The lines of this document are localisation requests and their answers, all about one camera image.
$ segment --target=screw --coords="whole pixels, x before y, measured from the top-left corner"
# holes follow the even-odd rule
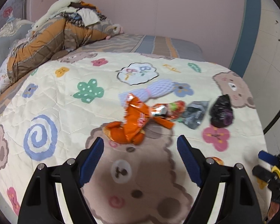
[[[73,165],[73,164],[75,163],[75,159],[74,159],[74,158],[70,158],[70,159],[68,159],[68,160],[66,161],[66,163],[67,163],[68,165]]]
[[[242,170],[244,168],[244,166],[241,163],[237,163],[235,165],[239,170]]]
[[[44,163],[40,163],[39,165],[37,165],[37,169],[42,170],[45,167]]]
[[[206,159],[206,162],[207,162],[208,164],[214,164],[214,163],[215,163],[215,160],[212,159],[211,157],[208,157],[208,158]]]

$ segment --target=orange snack wrapper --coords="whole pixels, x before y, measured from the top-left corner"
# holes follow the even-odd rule
[[[145,135],[143,127],[150,119],[153,119],[158,124],[168,129],[171,129],[174,125],[174,123],[169,120],[166,120],[162,117],[153,116],[157,110],[157,105],[149,107],[132,93],[128,94],[124,107],[124,122],[111,122],[103,129],[104,133],[112,141],[115,141],[119,144],[140,144],[143,141]]]

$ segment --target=white wall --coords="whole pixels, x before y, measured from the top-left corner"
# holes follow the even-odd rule
[[[261,2],[259,32],[243,79],[252,92],[265,128],[280,110],[280,10],[273,0]],[[280,119],[265,139],[269,152],[280,152]]]

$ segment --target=blue gripper pad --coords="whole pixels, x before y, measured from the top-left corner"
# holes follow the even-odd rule
[[[92,151],[89,153],[85,162],[81,166],[80,169],[80,185],[84,186],[84,184],[90,181],[90,178],[104,152],[104,141],[99,137],[99,140],[93,146]]]
[[[260,151],[258,154],[258,158],[272,166],[277,166],[279,164],[279,160],[276,156],[273,156],[265,151]]]
[[[181,156],[182,161],[184,162],[190,179],[199,187],[202,187],[201,169],[190,150],[191,148],[192,147],[184,138],[184,136],[179,136],[177,138],[177,150],[179,152],[179,155]]]

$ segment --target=bed headboard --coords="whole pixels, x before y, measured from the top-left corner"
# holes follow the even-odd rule
[[[20,20],[18,18],[7,22],[0,30],[0,66],[7,57],[10,48],[15,40],[25,38],[33,22]]]

